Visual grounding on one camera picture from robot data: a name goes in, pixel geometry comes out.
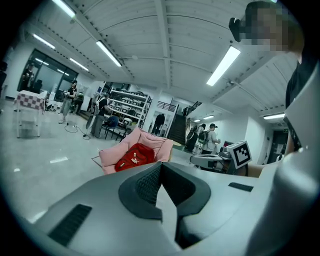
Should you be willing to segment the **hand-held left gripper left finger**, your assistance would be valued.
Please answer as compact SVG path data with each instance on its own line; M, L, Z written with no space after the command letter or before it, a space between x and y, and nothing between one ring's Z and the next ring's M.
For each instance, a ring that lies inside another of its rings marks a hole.
M181 251L157 207L165 169L152 163L99 176L49 207L35 222L61 256L173 256Z

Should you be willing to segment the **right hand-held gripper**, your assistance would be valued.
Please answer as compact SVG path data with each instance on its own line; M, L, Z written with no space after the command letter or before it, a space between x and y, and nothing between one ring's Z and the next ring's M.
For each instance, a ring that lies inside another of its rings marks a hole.
M192 155L189 161L202 170L215 169L227 175L248 175L248 163L252 161L252 156L247 141L242 140L221 147L218 155Z

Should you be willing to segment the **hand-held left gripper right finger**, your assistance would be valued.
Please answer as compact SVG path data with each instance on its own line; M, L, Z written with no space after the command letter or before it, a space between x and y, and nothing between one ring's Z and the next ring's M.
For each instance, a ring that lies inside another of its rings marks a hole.
M258 178L208 172L173 162L163 163L203 180L211 190L202 210L186 216L187 230L199 242L163 256L248 256L250 237L268 201L275 169Z

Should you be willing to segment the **pink cushioned lounge chair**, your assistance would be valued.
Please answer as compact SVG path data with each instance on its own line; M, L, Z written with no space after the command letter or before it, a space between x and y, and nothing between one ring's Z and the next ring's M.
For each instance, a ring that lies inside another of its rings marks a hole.
M157 137L141 128L136 127L120 143L111 148L99 151L101 168L105 175L116 172L116 163L136 143L148 146L154 151L156 162L169 162L172 156L173 141L167 138Z

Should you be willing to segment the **red backpack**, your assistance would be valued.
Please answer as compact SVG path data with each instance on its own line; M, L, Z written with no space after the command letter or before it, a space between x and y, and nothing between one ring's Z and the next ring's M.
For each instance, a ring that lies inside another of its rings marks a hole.
M136 143L115 164L115 171L121 172L130 168L150 164L154 161L154 150L142 143Z

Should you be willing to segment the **dark staircase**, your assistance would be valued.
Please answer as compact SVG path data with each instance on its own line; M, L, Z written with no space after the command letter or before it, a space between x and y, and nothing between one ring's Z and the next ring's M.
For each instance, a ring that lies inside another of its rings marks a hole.
M170 125L167 138L174 142L184 146L186 144L187 127L191 123L190 118L187 115L193 112L202 103L197 101L192 106L187 106L182 109L182 114L178 114L178 111L174 114L173 121Z

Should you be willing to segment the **standing fan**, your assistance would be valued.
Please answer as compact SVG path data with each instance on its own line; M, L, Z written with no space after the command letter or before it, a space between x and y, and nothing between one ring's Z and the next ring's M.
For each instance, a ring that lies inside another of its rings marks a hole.
M91 137L88 135L88 131L89 131L89 128L91 127L92 125L92 122L93 122L93 119L94 119L95 115L94 114L91 114L87 120L87 123L85 125L85 129L86 129L86 132L83 134L82 138L85 139L85 140L89 140Z

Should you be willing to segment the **blue chair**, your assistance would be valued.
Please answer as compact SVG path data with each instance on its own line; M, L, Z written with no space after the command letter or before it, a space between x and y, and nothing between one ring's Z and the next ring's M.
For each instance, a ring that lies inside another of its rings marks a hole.
M108 134L111 135L111 138L115 136L115 140L120 139L121 141L125 138L126 130L118 127L119 117L118 116L110 116L102 123L102 129L104 129L104 139L107 139Z

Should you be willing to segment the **ceiling light tube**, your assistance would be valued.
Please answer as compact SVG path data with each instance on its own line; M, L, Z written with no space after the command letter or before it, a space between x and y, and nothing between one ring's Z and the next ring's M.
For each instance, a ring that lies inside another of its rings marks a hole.
M60 9L62 9L70 18L74 18L76 16L76 12L63 0L51 0L54 2Z
M70 57L70 58L69 58L69 61L71 61L73 64L75 64L76 66L80 67L80 68L83 69L84 71L89 72L89 69L88 69L86 66L82 65L81 63L79 63L79 62L76 61L75 59L73 59L73 58Z
M270 115L264 115L264 120L275 120L275 119L283 119L285 117L285 113L276 113L276 114L270 114Z
M115 63L117 67L122 67L120 61L115 57L115 55L105 46L105 44L98 40L96 45Z
M237 48L230 46L221 62L217 66L217 68L212 73L211 77L206 82L209 86L214 86L217 81L225 74L225 72L229 69L229 67L233 64L233 62L238 58L241 54L241 51Z
M46 45L47 47L49 47L49 48L51 48L51 49L53 49L53 50L56 49L56 47L55 47L52 43L50 43L50 42L48 42L47 40L43 39L43 38L40 37L39 35L33 33L32 36L33 36L33 38L35 38L35 39L38 40L39 42L43 43L43 44Z

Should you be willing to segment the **white storage shelf rack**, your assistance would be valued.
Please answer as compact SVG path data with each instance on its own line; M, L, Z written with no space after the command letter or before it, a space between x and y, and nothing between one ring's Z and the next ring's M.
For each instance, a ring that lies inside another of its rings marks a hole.
M119 126L136 124L142 128L152 99L140 91L126 91L112 89L110 91L111 113L119 117Z

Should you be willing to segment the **white table with checkered cloth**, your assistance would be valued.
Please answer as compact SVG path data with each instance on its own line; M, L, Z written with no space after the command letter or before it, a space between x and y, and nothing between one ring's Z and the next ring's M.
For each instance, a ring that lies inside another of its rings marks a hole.
M37 137L41 135L42 117L45 113L45 103L47 91L41 93L35 93L27 90L22 90L17 93L14 100L14 106L16 110L16 137L20 138L20 130L22 127L22 113L24 110L35 112L35 127L37 131Z

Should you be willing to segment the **person's black star-print T-shirt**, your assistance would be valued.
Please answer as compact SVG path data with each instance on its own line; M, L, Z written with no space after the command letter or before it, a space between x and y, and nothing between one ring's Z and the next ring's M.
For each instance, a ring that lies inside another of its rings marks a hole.
M296 69L294 70L287 84L285 94L286 109L304 88L315 68L317 61L318 59L313 56L307 46L305 46L301 54L301 60L297 62ZM284 155L286 156L292 152L298 151L302 146L295 130L292 128L292 125L290 124L286 116L283 118L283 121L287 124L289 130L287 145L284 153Z

